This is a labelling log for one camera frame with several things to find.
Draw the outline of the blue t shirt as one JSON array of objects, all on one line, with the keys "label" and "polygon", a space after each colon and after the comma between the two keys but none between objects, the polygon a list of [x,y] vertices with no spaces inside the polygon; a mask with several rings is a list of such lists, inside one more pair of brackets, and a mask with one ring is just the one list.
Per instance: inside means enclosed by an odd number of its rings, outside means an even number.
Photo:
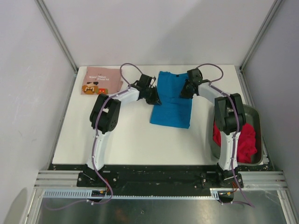
[{"label": "blue t shirt", "polygon": [[157,92],[162,104],[153,107],[151,124],[184,129],[190,127],[192,100],[180,97],[187,78],[186,73],[159,72]]}]

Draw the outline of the pink printed t shirt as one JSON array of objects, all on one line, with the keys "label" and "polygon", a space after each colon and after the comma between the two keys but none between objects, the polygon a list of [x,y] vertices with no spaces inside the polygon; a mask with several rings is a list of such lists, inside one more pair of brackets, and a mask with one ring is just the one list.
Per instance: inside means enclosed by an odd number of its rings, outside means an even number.
[{"label": "pink printed t shirt", "polygon": [[119,69],[87,67],[81,95],[114,94],[121,90],[122,85]]}]

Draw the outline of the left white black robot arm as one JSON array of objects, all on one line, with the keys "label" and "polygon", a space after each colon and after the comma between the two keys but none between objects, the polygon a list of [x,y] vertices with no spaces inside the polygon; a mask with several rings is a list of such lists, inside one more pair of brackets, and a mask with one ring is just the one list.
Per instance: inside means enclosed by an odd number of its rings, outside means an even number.
[{"label": "left white black robot arm", "polygon": [[149,105],[161,105],[155,77],[141,74],[140,79],[126,89],[112,94],[100,94],[90,114],[91,127],[95,130],[92,154],[89,157],[83,174],[92,186],[103,182],[103,174],[99,171],[105,164],[105,152],[111,132],[116,128],[121,108],[128,103],[145,99]]}]

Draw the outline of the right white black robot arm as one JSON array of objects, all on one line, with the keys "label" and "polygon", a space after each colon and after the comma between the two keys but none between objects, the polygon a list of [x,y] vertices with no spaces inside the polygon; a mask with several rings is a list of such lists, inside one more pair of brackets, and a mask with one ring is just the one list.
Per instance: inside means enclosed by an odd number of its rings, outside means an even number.
[{"label": "right white black robot arm", "polygon": [[180,93],[182,98],[204,97],[214,104],[214,123],[221,134],[220,156],[215,181],[220,187],[234,183],[240,188],[237,177],[237,146],[246,116],[240,94],[229,94],[204,80],[199,69],[187,71],[188,78]]}]

